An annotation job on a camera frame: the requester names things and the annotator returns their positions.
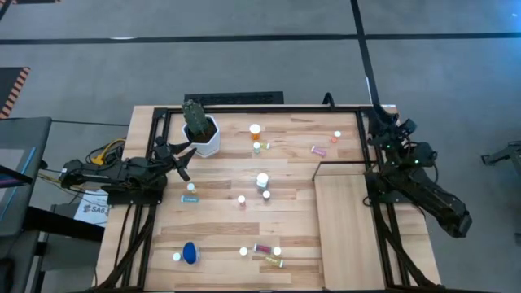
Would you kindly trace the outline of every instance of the concrete floor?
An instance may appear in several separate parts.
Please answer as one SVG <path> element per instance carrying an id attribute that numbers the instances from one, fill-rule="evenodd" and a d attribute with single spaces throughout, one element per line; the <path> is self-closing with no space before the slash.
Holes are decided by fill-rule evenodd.
<path id="1" fill-rule="evenodd" d="M 359 0 L 366 33 L 521 32 L 521 1 Z M 63 0 L 11 6 L 0 39 L 355 33 L 350 1 Z M 474 224 L 453 239 L 428 217 L 447 287 L 519 292 L 519 178 L 479 156 L 519 140 L 521 39 L 368 41 L 381 103 L 418 124 L 439 152 L 440 184 Z M 30 67 L 13 116 L 129 122 L 133 105 L 179 104 L 184 94 L 283 90 L 286 103 L 368 103 L 357 41 L 0 46 L 0 67 Z M 126 127 L 53 124 L 52 168 L 125 136 Z M 65 203 L 37 183 L 32 204 Z M 92 268 L 59 272 L 44 291 L 88 287 Z"/>

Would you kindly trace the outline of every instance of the yellow cable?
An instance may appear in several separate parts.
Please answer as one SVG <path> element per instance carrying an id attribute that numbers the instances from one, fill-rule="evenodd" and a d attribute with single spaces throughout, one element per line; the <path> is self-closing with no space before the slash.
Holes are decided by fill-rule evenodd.
<path id="1" fill-rule="evenodd" d="M 101 154 L 96 155 L 96 157 L 94 157 L 91 160 L 91 162 L 94 164 L 100 165 L 100 166 L 105 164 L 105 155 L 107 154 L 108 150 L 117 142 L 126 142 L 126 140 L 123 138 L 118 138 L 116 140 L 113 140 L 111 143 L 109 143 L 107 145 L 107 147 L 105 147 L 105 149 L 101 152 Z"/>

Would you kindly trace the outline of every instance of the blue cup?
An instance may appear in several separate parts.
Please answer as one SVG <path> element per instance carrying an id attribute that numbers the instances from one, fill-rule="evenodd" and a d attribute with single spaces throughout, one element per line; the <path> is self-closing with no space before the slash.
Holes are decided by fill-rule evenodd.
<path id="1" fill-rule="evenodd" d="M 188 242 L 182 249 L 182 257 L 185 259 L 187 264 L 193 265 L 199 260 L 199 249 L 195 247 L 193 242 Z"/>

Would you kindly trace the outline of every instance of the wooden table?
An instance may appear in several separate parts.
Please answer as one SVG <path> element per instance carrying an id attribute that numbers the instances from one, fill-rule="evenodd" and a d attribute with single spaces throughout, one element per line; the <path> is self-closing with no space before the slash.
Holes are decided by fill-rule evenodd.
<path id="1" fill-rule="evenodd" d="M 124 157 L 145 155 L 153 111 L 152 106 L 134 108 Z M 321 160 L 363 160 L 355 115 L 234 113 L 214 114 L 214 117 L 221 129 L 220 152 L 207 159 L 196 155 L 188 168 L 200 201 L 181 203 L 181 196 L 186 194 L 186 183 L 175 172 L 168 175 L 169 184 L 155 218 L 145 289 L 322 289 L 325 286 L 325 265 L 312 176 Z M 271 144 L 269 150 L 262 150 L 260 154 L 252 151 L 248 128 L 253 123 L 262 127 L 261 141 Z M 185 141 L 181 132 L 183 125 L 182 115 L 172 116 L 169 142 Z M 342 132 L 342 137 L 333 144 L 330 139 L 336 130 Z M 322 158 L 311 153 L 313 145 L 325 149 L 327 156 Z M 360 176 L 365 170 L 362 164 L 324 167 L 320 169 L 320 175 Z M 258 173 L 269 174 L 272 199 L 268 203 L 256 191 Z M 239 195 L 246 196 L 247 207 L 244 210 L 237 203 Z M 357 209 L 365 214 L 370 212 L 369 208 L 362 206 L 361 200 L 353 201 L 353 204 L 358 204 Z M 100 280 L 112 270 L 125 211 L 126 206 L 114 207 L 110 211 L 97 266 Z M 405 250 L 428 278 L 439 282 L 423 216 L 408 204 L 397 204 L 396 211 Z M 133 213 L 134 209 L 130 212 L 120 256 L 126 251 Z M 370 218 L 359 221 L 372 228 L 372 223 L 368 223 L 372 221 Z M 372 237 L 368 243 L 358 243 L 358 247 L 365 247 L 364 244 L 375 247 L 374 235 Z M 188 241 L 200 247 L 201 260 L 197 265 L 172 260 L 172 254 L 180 251 Z M 263 255 L 253 253 L 254 243 L 281 247 L 285 267 L 273 267 Z M 250 248 L 247 256 L 239 255 L 241 247 Z M 137 281 L 140 257 L 138 252 L 131 285 Z M 394 257 L 392 254 L 393 273 L 395 282 L 399 283 Z M 368 262 L 369 269 L 381 273 L 378 252 Z M 345 289 L 382 288 L 383 280 L 377 278 L 353 283 Z"/>

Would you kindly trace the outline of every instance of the green plant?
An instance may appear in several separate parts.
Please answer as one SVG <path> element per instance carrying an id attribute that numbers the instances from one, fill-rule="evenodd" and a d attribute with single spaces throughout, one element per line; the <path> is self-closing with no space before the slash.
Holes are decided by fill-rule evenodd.
<path id="1" fill-rule="evenodd" d="M 210 123 L 204 115 L 204 109 L 193 100 L 188 100 L 182 104 L 182 112 L 185 117 L 186 125 L 194 136 L 213 135 Z"/>

